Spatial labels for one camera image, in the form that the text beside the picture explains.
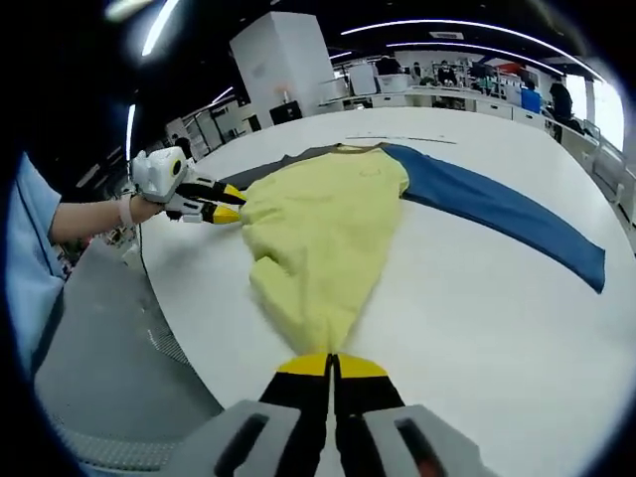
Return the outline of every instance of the light blue sleeve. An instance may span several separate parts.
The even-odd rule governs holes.
[[[39,222],[38,226],[41,228],[38,232],[44,232],[47,236],[60,204],[60,194],[49,186],[26,154],[20,164],[17,182],[20,184],[20,191],[27,207],[36,214],[34,219]]]
[[[11,191],[7,224],[6,293],[22,363],[43,342],[53,306],[64,286],[64,274],[49,242],[49,228],[60,194],[25,155]]]

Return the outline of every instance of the human hand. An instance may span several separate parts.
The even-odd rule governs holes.
[[[134,196],[130,199],[130,216],[135,224],[146,222],[151,217],[162,212],[163,208],[163,204],[146,201],[141,196]]]

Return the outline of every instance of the white table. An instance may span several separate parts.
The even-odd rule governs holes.
[[[544,132],[432,108],[313,116],[229,143],[199,163],[223,178],[348,142],[408,145],[499,181],[607,250],[596,294],[564,266],[472,222],[403,201],[389,262],[345,351],[385,367],[475,442],[502,476],[578,475],[628,405],[636,377],[636,260],[609,204]],[[440,140],[432,142],[410,137]],[[194,369],[224,406],[258,398],[293,357],[254,301],[239,226],[143,226],[161,308]]]

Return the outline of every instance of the white pillar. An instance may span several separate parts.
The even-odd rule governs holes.
[[[623,155],[630,171],[636,173],[636,110],[628,98],[623,98],[625,114],[625,135],[623,140]]]
[[[230,41],[245,89],[262,127],[271,126],[269,111],[297,100],[303,116],[318,112],[318,83],[334,77],[327,46],[316,17],[270,12]]]
[[[594,102],[594,81],[585,80],[585,102],[587,105],[587,120],[595,124],[596,120],[596,103]]]

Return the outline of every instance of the white robotic hand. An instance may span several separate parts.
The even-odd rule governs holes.
[[[141,151],[130,167],[137,192],[151,202],[165,204],[170,219],[184,222],[229,224],[240,220],[238,212],[216,204],[241,206],[244,195],[234,186],[216,181],[196,170],[180,147],[168,147],[146,155]]]

